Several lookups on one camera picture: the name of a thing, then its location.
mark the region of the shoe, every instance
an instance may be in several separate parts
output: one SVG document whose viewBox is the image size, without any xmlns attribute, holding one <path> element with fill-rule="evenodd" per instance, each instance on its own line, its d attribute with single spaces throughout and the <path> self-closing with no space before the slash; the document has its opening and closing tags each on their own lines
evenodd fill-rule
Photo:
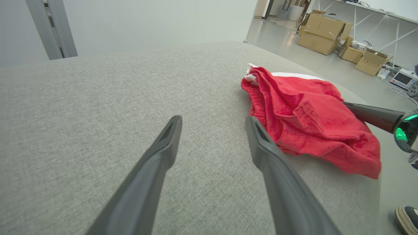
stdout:
<svg viewBox="0 0 418 235">
<path fill-rule="evenodd" d="M 413 207 L 397 207 L 395 215 L 399 227 L 407 235 L 418 235 L 418 209 Z"/>
</svg>

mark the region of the gray fabric surface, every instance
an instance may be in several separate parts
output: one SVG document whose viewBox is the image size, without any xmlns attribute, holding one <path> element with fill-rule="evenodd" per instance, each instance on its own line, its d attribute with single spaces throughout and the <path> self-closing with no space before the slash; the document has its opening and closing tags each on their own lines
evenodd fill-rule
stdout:
<svg viewBox="0 0 418 235">
<path fill-rule="evenodd" d="M 0 69 L 0 233 L 83 234 L 180 114 L 153 234 L 274 234 L 245 130 L 250 101 L 240 81 L 249 62 L 318 76 L 238 42 Z M 379 181 L 310 156 L 289 159 L 344 234 L 375 232 Z"/>
</svg>

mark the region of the green light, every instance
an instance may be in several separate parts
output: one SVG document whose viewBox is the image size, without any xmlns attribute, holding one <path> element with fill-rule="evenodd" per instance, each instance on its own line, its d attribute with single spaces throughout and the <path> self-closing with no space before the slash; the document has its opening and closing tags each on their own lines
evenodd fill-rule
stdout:
<svg viewBox="0 0 418 235">
<path fill-rule="evenodd" d="M 409 120 L 411 120 L 413 118 L 416 118 L 416 117 L 418 117 L 418 114 L 415 114 L 415 115 L 412 115 L 410 117 L 405 118 L 405 121 L 409 121 Z"/>
<path fill-rule="evenodd" d="M 400 128 L 396 129 L 395 136 L 397 140 L 408 140 L 408 138 L 406 138 L 405 132 L 403 132 L 403 130 Z"/>
</svg>

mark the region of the folded red clothing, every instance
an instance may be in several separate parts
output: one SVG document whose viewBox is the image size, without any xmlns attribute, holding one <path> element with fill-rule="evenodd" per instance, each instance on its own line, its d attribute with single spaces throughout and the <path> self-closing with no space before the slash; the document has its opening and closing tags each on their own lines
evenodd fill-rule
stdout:
<svg viewBox="0 0 418 235">
<path fill-rule="evenodd" d="M 379 177 L 379 141 L 342 103 L 333 84 L 275 77 L 262 67 L 249 73 L 256 82 L 242 79 L 241 87 L 250 95 L 250 115 L 261 122 L 283 152 L 310 154 L 345 173 Z"/>
</svg>

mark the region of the red cloth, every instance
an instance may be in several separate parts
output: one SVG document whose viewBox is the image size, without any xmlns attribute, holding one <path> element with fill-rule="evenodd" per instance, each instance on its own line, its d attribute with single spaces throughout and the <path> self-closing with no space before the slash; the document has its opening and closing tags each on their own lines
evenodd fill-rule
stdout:
<svg viewBox="0 0 418 235">
<path fill-rule="evenodd" d="M 349 174 L 377 179 L 380 145 L 364 122 L 342 103 L 337 88 L 326 81 L 274 77 L 252 68 L 258 85 L 242 79 L 255 116 L 285 153 L 310 154 Z"/>
</svg>

